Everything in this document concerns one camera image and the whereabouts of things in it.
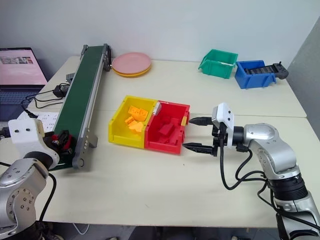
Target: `red block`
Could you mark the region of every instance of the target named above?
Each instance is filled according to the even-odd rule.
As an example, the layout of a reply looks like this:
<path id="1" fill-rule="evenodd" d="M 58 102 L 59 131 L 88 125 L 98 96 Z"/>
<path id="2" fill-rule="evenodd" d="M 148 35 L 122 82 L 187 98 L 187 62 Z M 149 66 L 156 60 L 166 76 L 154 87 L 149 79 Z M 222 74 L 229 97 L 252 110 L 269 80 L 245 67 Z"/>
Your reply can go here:
<path id="1" fill-rule="evenodd" d="M 168 136 L 169 134 L 172 133 L 174 128 L 175 128 L 174 124 L 172 122 L 170 122 L 168 124 L 163 125 L 162 128 L 158 132 L 164 136 Z"/>

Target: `green bin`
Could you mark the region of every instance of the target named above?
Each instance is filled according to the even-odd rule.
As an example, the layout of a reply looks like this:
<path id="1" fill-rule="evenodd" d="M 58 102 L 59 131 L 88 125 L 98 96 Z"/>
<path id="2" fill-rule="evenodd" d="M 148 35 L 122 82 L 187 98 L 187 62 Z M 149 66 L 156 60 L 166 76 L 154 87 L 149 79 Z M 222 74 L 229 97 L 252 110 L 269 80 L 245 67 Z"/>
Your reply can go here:
<path id="1" fill-rule="evenodd" d="M 236 53 L 212 49 L 204 56 L 198 69 L 202 69 L 204 74 L 228 79 L 236 65 L 237 58 Z"/>

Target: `paper sheet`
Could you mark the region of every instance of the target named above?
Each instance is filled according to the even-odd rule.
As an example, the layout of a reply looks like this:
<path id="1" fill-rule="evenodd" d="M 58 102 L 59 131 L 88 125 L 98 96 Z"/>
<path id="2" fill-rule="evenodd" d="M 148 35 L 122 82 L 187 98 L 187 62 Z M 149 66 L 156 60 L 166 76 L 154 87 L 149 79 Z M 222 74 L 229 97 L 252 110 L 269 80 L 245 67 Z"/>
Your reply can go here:
<path id="1" fill-rule="evenodd" d="M 54 130 L 54 126 L 59 115 L 58 112 L 35 111 L 33 113 L 37 115 L 38 116 L 37 119 L 39 119 L 42 122 L 45 133 L 51 132 Z M 28 114 L 24 111 L 23 113 L 20 114 L 17 120 L 23 120 L 28 118 L 29 118 Z"/>

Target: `laptop screen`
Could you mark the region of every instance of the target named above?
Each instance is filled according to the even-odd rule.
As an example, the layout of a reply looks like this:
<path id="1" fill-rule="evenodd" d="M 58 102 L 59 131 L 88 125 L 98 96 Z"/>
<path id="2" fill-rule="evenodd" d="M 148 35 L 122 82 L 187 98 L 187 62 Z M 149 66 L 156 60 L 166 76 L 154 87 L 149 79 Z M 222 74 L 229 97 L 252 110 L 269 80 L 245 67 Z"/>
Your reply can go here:
<path id="1" fill-rule="evenodd" d="M 0 48 L 0 85 L 45 85 L 47 80 L 31 48 Z"/>

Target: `yellow bin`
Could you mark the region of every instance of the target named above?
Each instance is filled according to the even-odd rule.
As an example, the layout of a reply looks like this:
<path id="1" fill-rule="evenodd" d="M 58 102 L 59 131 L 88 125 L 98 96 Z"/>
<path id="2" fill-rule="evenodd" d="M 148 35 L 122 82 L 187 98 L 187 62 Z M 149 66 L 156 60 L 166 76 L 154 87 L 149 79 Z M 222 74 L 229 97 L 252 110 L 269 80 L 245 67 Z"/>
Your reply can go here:
<path id="1" fill-rule="evenodd" d="M 155 99 L 127 95 L 109 122 L 109 142 L 144 149 L 145 129 L 157 102 Z M 125 123 L 125 120 L 131 116 L 128 113 L 131 105 L 148 111 L 141 134 L 133 133 Z"/>

